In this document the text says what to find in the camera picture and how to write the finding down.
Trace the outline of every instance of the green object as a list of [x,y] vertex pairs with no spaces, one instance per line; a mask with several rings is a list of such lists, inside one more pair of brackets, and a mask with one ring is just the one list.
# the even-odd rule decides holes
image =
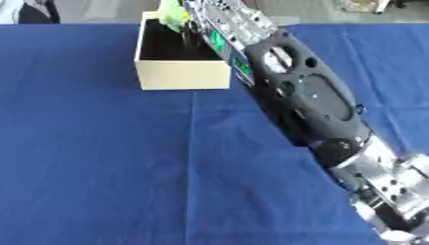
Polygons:
[[245,75],[249,75],[250,71],[249,71],[249,66],[243,64],[243,62],[241,62],[241,60],[239,60],[238,58],[234,58],[233,59],[233,64],[235,67],[237,67],[237,69],[239,69],[243,74]]
[[161,24],[177,33],[190,19],[185,9],[180,6],[179,0],[161,0],[157,14]]
[[210,41],[212,42],[214,49],[217,52],[221,52],[223,47],[225,46],[225,39],[218,31],[212,31],[210,33]]

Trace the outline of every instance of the floor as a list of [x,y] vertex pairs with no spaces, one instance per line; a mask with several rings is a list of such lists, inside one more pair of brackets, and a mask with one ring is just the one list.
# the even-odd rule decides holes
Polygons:
[[[154,11],[159,0],[56,0],[65,23],[137,23],[142,11]],[[429,22],[429,2],[393,6],[382,15],[339,10],[339,0],[247,0],[278,24]]]

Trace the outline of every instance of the circular hole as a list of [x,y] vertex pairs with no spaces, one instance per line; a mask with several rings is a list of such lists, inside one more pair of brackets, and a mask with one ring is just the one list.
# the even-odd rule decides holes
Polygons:
[[314,57],[309,57],[305,60],[306,67],[315,68],[317,66],[317,59]]
[[295,86],[290,81],[284,81],[281,84],[281,88],[286,96],[291,96],[295,93]]

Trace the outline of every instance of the blue tablecloth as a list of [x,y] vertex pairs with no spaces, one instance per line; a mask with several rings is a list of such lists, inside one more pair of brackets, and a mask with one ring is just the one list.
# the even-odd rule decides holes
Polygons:
[[[429,153],[428,25],[289,28]],[[0,244],[382,244],[237,82],[142,92],[136,25],[0,27]]]

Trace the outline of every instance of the table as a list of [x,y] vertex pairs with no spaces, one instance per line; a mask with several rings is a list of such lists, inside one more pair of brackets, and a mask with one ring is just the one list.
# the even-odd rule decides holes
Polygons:
[[[429,26],[289,27],[429,153]],[[143,92],[136,25],[0,27],[1,244],[382,244],[243,87]]]

